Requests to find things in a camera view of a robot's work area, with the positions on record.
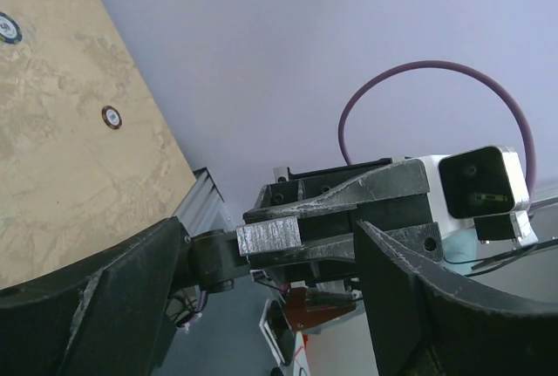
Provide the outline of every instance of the wooden table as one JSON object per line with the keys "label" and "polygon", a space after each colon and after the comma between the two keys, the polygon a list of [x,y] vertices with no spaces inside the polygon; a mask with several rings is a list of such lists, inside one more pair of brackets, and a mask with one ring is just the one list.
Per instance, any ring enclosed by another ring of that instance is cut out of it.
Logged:
{"label": "wooden table", "polygon": [[171,215],[194,177],[100,0],[0,0],[0,11],[23,34],[0,42],[4,288]]}

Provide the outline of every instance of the purple cable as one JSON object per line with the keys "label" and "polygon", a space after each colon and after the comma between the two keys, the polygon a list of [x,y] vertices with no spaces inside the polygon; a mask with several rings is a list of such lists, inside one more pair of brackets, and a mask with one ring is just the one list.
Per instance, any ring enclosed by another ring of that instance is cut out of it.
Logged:
{"label": "purple cable", "polygon": [[347,152],[347,145],[345,143],[345,123],[349,117],[349,113],[355,104],[360,100],[360,98],[365,95],[373,86],[378,85],[380,82],[393,77],[399,73],[414,71],[415,69],[425,69],[425,68],[438,68],[447,69],[448,71],[454,71],[463,73],[471,78],[478,80],[479,82],[486,85],[492,91],[494,91],[506,104],[510,112],[517,122],[517,126],[520,128],[521,138],[523,139],[523,146],[525,148],[525,183],[527,184],[527,190],[529,195],[533,196],[534,182],[536,179],[536,156],[534,152],[534,140],[533,134],[531,132],[531,127],[525,117],[525,114],[521,110],[520,106],[514,100],[514,98],[507,92],[503,86],[498,84],[489,76],[482,72],[479,72],[469,66],[456,64],[454,62],[447,62],[445,60],[419,60],[417,62],[411,62],[409,64],[403,64],[391,68],[383,73],[377,75],[377,77],[371,79],[366,84],[364,84],[355,95],[353,95],[347,105],[345,106],[343,112],[341,113],[341,118],[339,119],[339,127],[337,129],[337,137],[339,139],[339,148],[341,149],[341,154],[347,165],[352,164],[350,160],[349,153]]}

